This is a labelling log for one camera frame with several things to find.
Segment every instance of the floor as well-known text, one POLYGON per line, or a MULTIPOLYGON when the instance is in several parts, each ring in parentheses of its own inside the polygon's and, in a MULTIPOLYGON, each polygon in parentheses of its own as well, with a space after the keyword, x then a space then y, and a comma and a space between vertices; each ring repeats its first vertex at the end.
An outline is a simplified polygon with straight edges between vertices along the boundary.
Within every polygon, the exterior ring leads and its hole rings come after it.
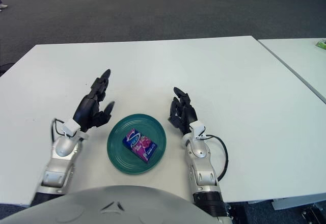
MULTIPOLYGON (((326 0, 2 1, 9 7, 0 13, 0 65, 17 62, 36 44, 326 36, 326 0)), ((270 201, 241 205, 252 224, 306 223, 302 207, 273 211, 270 201)), ((0 219, 21 209, 0 205, 0 219)))

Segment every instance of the purple package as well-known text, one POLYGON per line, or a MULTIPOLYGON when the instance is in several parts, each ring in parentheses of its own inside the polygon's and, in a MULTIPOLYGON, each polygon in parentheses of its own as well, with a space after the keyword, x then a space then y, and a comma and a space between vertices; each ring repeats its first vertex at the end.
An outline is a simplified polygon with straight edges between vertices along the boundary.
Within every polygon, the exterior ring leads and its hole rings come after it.
POLYGON ((156 143, 154 143, 148 137, 142 135, 134 128, 127 134, 122 142, 124 146, 130 149, 135 155, 146 163, 148 163, 149 159, 157 148, 156 143))

